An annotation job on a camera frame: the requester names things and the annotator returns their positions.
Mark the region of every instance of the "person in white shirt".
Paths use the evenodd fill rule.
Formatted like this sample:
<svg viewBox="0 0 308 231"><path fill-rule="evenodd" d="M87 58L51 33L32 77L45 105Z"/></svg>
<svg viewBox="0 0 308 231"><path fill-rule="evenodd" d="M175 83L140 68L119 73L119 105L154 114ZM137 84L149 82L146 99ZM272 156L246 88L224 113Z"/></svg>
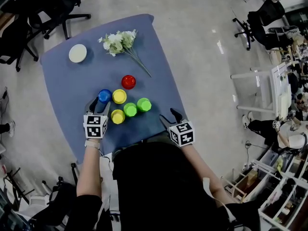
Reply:
<svg viewBox="0 0 308 231"><path fill-rule="evenodd" d="M248 117L244 115L242 122L245 128L270 142L277 143L282 149L286 147L301 149L305 145L305 136L302 133L308 137L308 121L299 121L296 117L293 117L292 121L282 123L280 128L273 128L274 120L255 120L252 112L248 113Z"/></svg>

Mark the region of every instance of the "sneaker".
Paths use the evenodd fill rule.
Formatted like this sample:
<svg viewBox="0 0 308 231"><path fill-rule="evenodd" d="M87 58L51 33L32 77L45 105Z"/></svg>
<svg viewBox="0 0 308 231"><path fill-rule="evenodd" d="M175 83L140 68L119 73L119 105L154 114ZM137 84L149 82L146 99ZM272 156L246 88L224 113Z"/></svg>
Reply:
<svg viewBox="0 0 308 231"><path fill-rule="evenodd" d="M249 119L249 122L252 122L255 120L251 111L248 113L248 119Z"/></svg>
<svg viewBox="0 0 308 231"><path fill-rule="evenodd" d="M248 117L246 115L242 116L242 123L244 125L244 128L247 129L250 121L248 120Z"/></svg>
<svg viewBox="0 0 308 231"><path fill-rule="evenodd" d="M13 137L14 136L14 132L15 132L15 122L14 121L10 121L9 125L10 125L10 131L8 131L8 133L9 133L10 137Z"/></svg>

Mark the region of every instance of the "gray floor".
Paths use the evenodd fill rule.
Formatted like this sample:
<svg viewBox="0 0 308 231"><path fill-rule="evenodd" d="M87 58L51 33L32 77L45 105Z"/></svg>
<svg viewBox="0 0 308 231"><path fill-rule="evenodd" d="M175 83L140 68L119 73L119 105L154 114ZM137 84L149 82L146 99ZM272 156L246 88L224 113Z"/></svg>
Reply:
<svg viewBox="0 0 308 231"><path fill-rule="evenodd" d="M74 36L130 15L154 15L155 30L196 129L195 147L216 174L223 176L247 161L246 140L263 145L261 137L243 129L243 112L233 100L234 95L236 100L254 99L256 80L230 79L230 74L249 72L250 67L272 66L261 45L255 42L246 51L244 37L233 35L238 28L232 18L244 20L261 4L261 0L82 0L74 12L91 13L92 18L68 26ZM42 55L63 40L62 27L58 27L49 40L39 36L34 45ZM21 167L26 186L40 193L42 180L53 185L61 175L72 181L70 163L75 158L54 115L40 63L25 52L21 68L17 73L14 64L0 66L0 93L8 87L7 115L16 122L15 136L3 135L2 143L7 165ZM250 159L261 152L251 147Z"/></svg>

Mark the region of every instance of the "white plate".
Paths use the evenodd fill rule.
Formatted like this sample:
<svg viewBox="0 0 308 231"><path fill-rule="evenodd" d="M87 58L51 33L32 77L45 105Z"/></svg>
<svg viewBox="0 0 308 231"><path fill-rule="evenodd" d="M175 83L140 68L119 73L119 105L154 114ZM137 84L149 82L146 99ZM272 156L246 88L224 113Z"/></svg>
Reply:
<svg viewBox="0 0 308 231"><path fill-rule="evenodd" d="M82 62L87 56L87 48L83 44L74 45L69 51L68 57L74 63Z"/></svg>

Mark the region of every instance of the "green cup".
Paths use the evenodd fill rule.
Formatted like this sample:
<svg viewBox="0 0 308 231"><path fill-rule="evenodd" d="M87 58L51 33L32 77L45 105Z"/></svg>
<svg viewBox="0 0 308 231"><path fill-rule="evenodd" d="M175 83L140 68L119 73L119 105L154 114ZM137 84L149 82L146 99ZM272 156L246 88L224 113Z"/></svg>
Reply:
<svg viewBox="0 0 308 231"><path fill-rule="evenodd" d="M137 113L137 107L134 103L127 103L124 106L123 110L124 110L125 115L128 117L133 117Z"/></svg>
<svg viewBox="0 0 308 231"><path fill-rule="evenodd" d="M147 112L151 109L152 105L149 99L147 98L140 98L137 102L137 108L141 112Z"/></svg>

